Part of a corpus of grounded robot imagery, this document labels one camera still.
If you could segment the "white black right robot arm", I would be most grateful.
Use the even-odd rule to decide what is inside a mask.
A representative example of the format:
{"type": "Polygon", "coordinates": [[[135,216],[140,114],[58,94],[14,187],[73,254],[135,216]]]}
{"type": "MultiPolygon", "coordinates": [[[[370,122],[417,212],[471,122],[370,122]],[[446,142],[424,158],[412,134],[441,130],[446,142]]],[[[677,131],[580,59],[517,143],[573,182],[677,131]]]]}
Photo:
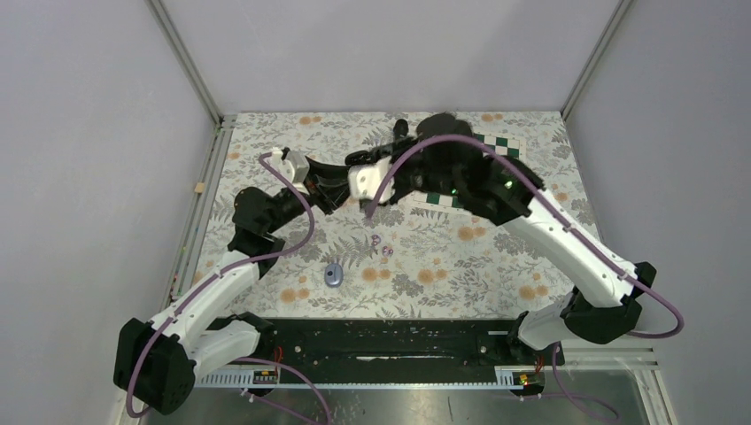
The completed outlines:
{"type": "Polygon", "coordinates": [[[543,349],[580,338],[608,344],[634,333],[639,296],[656,272],[620,258],[592,239],[522,161],[498,154],[470,125],[450,113],[423,120],[410,132],[404,120],[390,143],[345,158],[352,197],[372,215],[414,192],[456,197],[460,206],[517,236],[573,282],[561,301],[522,313],[508,334],[512,360],[529,365],[543,349]]]}

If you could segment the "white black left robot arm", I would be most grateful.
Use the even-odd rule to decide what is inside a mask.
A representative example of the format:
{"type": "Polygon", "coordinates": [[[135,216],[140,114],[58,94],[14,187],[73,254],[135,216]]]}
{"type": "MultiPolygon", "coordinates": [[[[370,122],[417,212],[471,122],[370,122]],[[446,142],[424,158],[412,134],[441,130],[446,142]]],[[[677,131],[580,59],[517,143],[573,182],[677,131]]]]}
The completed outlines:
{"type": "Polygon", "coordinates": [[[280,257],[307,244],[314,208],[331,214],[344,204],[350,169],[282,151],[265,153],[259,162],[283,188],[274,195],[240,189],[234,235],[213,271],[151,319],[132,319],[120,330],[113,381],[126,392],[129,417],[174,412],[200,379],[237,359],[278,359],[271,322],[253,313],[220,314],[280,257]]]}

